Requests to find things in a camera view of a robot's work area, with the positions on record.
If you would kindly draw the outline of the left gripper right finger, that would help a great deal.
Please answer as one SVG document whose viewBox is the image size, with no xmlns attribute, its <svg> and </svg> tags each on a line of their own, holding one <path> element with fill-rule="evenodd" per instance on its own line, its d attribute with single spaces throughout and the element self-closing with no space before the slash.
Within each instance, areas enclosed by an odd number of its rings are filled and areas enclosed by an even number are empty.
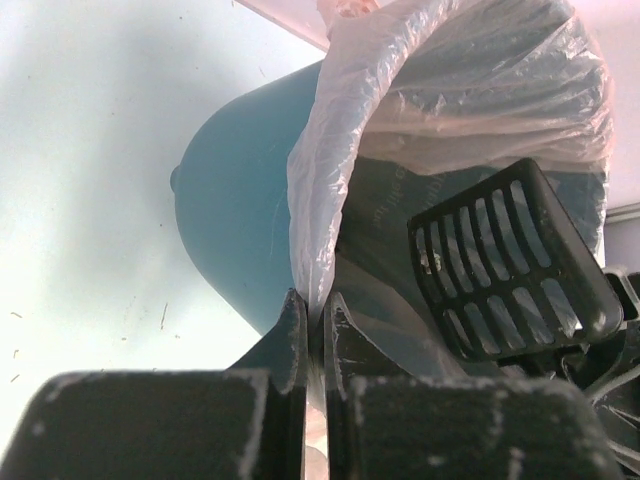
<svg viewBox="0 0 640 480">
<path fill-rule="evenodd" d="M 323 312 L 333 479 L 619 479 L 584 395 L 555 380 L 408 374 L 355 325 Z"/>
</svg>

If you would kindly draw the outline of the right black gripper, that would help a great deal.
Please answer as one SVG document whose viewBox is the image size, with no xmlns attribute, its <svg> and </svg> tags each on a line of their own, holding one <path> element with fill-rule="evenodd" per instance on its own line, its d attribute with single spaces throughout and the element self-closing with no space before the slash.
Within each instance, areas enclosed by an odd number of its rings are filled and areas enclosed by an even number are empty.
<svg viewBox="0 0 640 480">
<path fill-rule="evenodd" d="M 581 389 L 621 465 L 639 463 L 639 275 L 609 267 L 605 275 L 622 307 L 620 329 L 608 340 L 573 350 L 527 356 L 532 377 L 567 380 Z"/>
</svg>

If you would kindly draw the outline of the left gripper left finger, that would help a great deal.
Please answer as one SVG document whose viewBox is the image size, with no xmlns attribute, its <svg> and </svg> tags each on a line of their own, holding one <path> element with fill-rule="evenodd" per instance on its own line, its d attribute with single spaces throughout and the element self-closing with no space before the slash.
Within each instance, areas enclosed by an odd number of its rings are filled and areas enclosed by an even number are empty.
<svg viewBox="0 0 640 480">
<path fill-rule="evenodd" d="M 307 312 L 223 371 L 70 372 L 48 380 L 13 437 L 17 479 L 300 479 Z"/>
</svg>

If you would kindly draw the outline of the black litter scoop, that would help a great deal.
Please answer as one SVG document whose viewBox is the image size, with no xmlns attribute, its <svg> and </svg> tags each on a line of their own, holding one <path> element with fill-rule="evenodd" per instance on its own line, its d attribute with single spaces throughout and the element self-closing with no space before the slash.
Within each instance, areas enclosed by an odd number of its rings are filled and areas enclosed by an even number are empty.
<svg viewBox="0 0 640 480">
<path fill-rule="evenodd" d="M 621 328 L 614 290 L 532 159 L 414 216 L 408 237 L 416 283 L 464 361 L 506 364 Z"/>
</svg>

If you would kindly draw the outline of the teal trash bin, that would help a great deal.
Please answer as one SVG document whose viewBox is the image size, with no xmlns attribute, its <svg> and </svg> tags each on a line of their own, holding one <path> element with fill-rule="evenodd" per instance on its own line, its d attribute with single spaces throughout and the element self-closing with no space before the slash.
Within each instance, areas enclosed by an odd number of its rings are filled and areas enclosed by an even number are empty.
<svg viewBox="0 0 640 480">
<path fill-rule="evenodd" d="M 603 240 L 611 154 L 610 73 L 593 55 L 546 67 L 410 59 L 391 74 L 335 82 L 329 118 L 364 125 L 350 177 L 312 173 L 305 208 L 313 239 L 336 251 L 333 277 L 357 322 L 384 352 L 421 375 L 520 377 L 519 365 L 449 354 L 411 269 L 414 215 L 521 157 L 536 159 L 592 252 Z M 178 230 L 202 276 L 260 333 L 274 325 L 299 261 L 287 204 L 287 160 L 316 98 L 319 64 L 245 94 L 197 132 L 171 175 Z"/>
</svg>

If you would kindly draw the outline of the clear plastic bin liner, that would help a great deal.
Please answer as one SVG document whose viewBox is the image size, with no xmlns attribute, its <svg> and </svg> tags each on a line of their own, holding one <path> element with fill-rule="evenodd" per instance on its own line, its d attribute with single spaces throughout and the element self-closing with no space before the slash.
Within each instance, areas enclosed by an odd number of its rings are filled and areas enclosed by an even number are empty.
<svg viewBox="0 0 640 480">
<path fill-rule="evenodd" d="M 599 256 L 613 150 L 602 52 L 565 1 L 396 1 L 330 36 L 287 163 L 294 284 L 313 316 L 341 292 L 415 374 L 496 376 L 445 349 L 407 223 L 531 158 Z"/>
</svg>

